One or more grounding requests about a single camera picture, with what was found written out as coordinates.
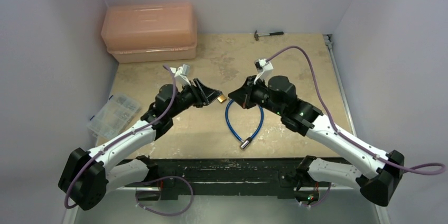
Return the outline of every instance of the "robotic arm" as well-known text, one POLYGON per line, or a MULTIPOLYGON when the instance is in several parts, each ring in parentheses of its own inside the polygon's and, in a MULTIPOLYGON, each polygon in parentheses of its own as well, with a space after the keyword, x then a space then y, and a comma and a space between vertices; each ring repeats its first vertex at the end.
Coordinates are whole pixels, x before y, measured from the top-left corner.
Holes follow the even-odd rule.
POLYGON ((191 106, 197 108, 207 106, 222 95, 221 91, 205 86, 199 79, 193 79, 190 82, 186 77, 189 72, 187 65, 177 69, 170 68, 170 70, 176 80, 182 84, 182 91, 176 93, 172 106, 160 120, 136 132, 137 128, 147 126, 167 110, 173 97, 172 84, 167 84, 160 88, 155 101, 150 104, 148 111, 131 128, 105 144, 88 151, 78 148, 70 154, 58 187, 67 193, 75 176, 86 163, 91 161, 91 164, 82 172, 82 176, 73 185, 69 195, 83 210, 93 208, 105 194, 119 187, 135 182, 158 179, 157 165, 148 157, 139 156, 128 163, 119 166, 117 164, 140 147, 164 135, 173 126, 173 117, 182 111, 191 106), (117 139, 129 133, 131 133, 129 137, 116 142, 117 139))
POLYGON ((273 70, 270 62, 262 59, 255 65, 259 74, 247 77, 243 86, 230 93, 229 98, 244 109, 259 105, 279 115, 286 128, 322 143, 352 164, 332 163, 307 156, 297 168, 297 189, 305 182, 332 182, 360 190, 369 201, 387 206, 403 172, 379 158, 403 166, 404 156, 395 150, 387 153, 371 146, 337 125, 335 131, 327 115, 297 97, 295 86, 287 77, 274 76, 265 84, 265 78, 273 70), (372 151, 375 157, 349 143, 340 133, 372 151))

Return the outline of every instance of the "transparent storage case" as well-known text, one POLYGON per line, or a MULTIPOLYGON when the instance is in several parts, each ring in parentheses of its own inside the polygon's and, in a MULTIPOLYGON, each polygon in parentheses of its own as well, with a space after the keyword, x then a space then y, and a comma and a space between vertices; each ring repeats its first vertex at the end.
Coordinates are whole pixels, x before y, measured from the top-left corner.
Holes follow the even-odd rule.
POLYGON ((113 139, 132 121, 140 109, 140 103, 127 95, 113 95, 90 119, 87 127, 94 132, 95 137, 113 139))

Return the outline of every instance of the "clear plastic container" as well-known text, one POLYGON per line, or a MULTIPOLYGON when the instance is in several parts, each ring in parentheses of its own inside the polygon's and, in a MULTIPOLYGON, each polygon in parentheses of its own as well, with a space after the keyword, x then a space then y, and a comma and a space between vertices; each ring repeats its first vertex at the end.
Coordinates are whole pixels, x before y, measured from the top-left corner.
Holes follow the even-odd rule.
POLYGON ((127 95, 113 95, 90 119, 87 127, 94 132, 95 137, 113 139, 130 123, 140 109, 140 104, 127 95))
POLYGON ((107 10, 101 36, 112 54, 193 46, 197 39, 193 6, 112 6, 107 10))

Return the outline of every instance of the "wooden tabletop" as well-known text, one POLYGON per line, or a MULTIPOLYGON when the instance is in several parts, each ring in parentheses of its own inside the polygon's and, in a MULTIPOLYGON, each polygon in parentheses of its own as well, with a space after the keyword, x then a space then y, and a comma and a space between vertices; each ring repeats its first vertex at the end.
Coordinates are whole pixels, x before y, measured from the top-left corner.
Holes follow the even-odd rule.
MULTIPOLYGON (((120 64, 111 94, 122 92, 142 104, 133 125, 154 101, 159 88, 171 83, 163 64, 178 67, 190 65, 189 79, 199 78, 206 86, 225 95, 239 88, 247 76, 256 74, 254 61, 268 58, 278 50, 298 45, 310 56, 322 98, 335 122, 351 131, 342 102, 331 59, 321 34, 285 34, 254 40, 253 34, 199 34, 197 57, 193 60, 120 64)), ((271 76, 287 76, 296 85, 297 96, 320 109, 310 69, 303 54, 291 49, 272 61, 271 76)), ((292 133, 280 117, 265 111, 264 124, 251 145, 242 151, 239 142, 226 125, 227 101, 215 101, 203 108, 191 107, 173 119, 174 126, 157 141, 140 148, 130 158, 150 155, 151 158, 237 158, 237 157, 318 157, 338 156, 335 152, 300 134, 292 133)), ((237 104, 229 111, 236 132, 245 139, 256 129, 260 111, 242 109, 237 104)))

